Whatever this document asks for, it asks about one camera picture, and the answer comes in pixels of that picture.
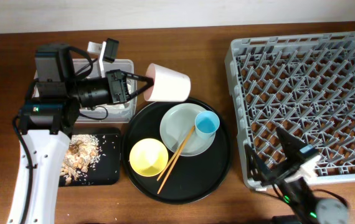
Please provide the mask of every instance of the yellow cup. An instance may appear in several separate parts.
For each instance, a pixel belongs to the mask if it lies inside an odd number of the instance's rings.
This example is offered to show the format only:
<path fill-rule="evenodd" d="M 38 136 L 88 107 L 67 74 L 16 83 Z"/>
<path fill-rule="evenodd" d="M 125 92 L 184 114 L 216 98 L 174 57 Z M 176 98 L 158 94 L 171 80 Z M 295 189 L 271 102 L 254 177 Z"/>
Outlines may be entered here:
<path fill-rule="evenodd" d="M 129 162 L 139 175 L 152 177 L 159 174 L 168 163 L 168 150 L 157 139 L 142 139 L 130 151 Z"/>

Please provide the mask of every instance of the white wall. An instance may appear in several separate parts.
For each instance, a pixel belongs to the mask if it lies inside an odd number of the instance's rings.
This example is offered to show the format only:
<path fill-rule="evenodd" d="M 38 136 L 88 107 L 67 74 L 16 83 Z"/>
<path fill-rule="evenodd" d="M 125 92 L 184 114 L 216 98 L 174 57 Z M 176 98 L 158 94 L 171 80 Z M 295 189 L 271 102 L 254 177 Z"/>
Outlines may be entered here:
<path fill-rule="evenodd" d="M 355 0 L 0 0 L 0 33 L 355 21 Z"/>

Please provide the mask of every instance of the black tray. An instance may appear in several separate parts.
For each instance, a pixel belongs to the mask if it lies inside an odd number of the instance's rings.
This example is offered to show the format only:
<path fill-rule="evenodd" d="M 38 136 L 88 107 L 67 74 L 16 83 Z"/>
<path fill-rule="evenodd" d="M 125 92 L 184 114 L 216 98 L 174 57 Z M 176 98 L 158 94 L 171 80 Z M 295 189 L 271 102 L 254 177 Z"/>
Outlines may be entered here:
<path fill-rule="evenodd" d="M 189 98 L 185 103 L 194 103 L 218 114 L 207 104 Z M 131 148 L 140 140 L 155 138 L 160 141 L 159 125 L 164 114 L 180 103 L 152 103 L 141 110 L 130 121 L 129 128 L 123 136 L 121 160 L 132 183 L 145 195 L 160 202 L 182 204 L 194 202 L 208 196 L 224 180 L 232 161 L 232 141 L 222 118 L 220 128 L 210 148 L 198 156 L 181 156 L 174 166 L 161 193 L 157 191 L 163 179 L 142 177 L 130 166 Z M 173 155 L 168 150 L 169 158 Z"/>
<path fill-rule="evenodd" d="M 121 131 L 118 128 L 77 128 L 72 134 L 95 135 L 98 145 L 102 147 L 101 154 L 105 156 L 100 157 L 95 166 L 96 170 L 89 167 L 87 177 L 80 177 L 78 181 L 73 180 L 68 186 L 65 186 L 65 177 L 60 176 L 59 187 L 115 184 L 120 178 Z"/>

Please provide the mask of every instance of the wooden table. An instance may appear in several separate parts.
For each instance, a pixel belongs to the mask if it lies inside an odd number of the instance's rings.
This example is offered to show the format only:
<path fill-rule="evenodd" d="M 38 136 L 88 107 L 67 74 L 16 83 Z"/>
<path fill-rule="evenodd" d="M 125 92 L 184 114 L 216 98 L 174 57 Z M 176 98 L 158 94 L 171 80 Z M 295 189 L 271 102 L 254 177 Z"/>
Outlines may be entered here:
<path fill-rule="evenodd" d="M 23 103 L 35 73 L 34 52 L 49 42 L 66 42 L 86 49 L 88 41 L 107 37 L 120 41 L 118 58 L 135 63 L 144 74 L 150 63 L 190 76 L 191 96 L 214 107 L 237 134 L 229 96 L 224 57 L 230 41 L 244 37 L 314 34 L 355 30 L 355 22 L 200 27 L 182 29 L 101 30 L 0 34 L 0 223 L 5 223 L 16 182 L 19 146 L 11 128 L 12 117 Z M 139 96 L 137 110 L 146 104 Z M 139 192 L 124 172 L 115 185 L 61 188 L 56 223 L 253 223 L 274 215 L 292 214 L 288 206 L 253 194 L 245 187 L 234 138 L 233 166 L 223 184 L 210 196 L 187 205 L 167 205 Z M 355 183 L 318 186 L 345 197 L 355 223 Z"/>

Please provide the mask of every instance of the wooden chopstick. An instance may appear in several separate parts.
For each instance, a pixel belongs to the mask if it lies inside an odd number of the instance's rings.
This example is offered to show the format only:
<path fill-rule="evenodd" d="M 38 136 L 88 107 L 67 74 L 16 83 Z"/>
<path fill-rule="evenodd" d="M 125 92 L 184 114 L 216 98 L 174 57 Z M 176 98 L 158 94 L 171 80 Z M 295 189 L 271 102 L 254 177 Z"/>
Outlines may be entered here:
<path fill-rule="evenodd" d="M 170 173 L 171 173 L 173 167 L 175 166 L 176 161 L 178 161 L 178 158 L 179 158 L 180 154 L 182 153 L 182 151 L 183 151 L 183 149 L 184 149 L 184 146 L 186 146 L 186 143 L 187 143 L 187 141 L 189 140 L 189 138 L 190 138 L 190 136 L 191 136 L 191 134 L 192 134 L 193 131 L 194 131 L 194 126 L 190 129 L 189 134 L 188 134 L 188 135 L 186 136 L 186 138 L 184 139 L 184 141 L 183 141 L 182 145 L 180 146 L 179 150 L 177 150 L 177 151 L 175 152 L 175 154 L 173 154 L 171 160 L 168 162 L 168 164 L 166 164 L 165 169 L 164 169 L 164 170 L 162 171 L 162 173 L 159 175 L 158 179 L 159 179 L 159 178 L 162 176 L 162 174 L 165 172 L 166 168 L 167 168 L 168 165 L 171 163 L 171 161 L 173 161 L 172 166 L 171 166 L 171 168 L 168 170 L 168 173 L 166 174 L 163 183 L 162 183 L 161 186 L 159 187 L 157 194 L 159 194 L 160 191 L 161 191 L 161 189 L 164 187 L 164 184 L 165 184 L 166 180 L 168 179 L 168 177 L 169 177 L 169 175 L 170 175 Z"/>

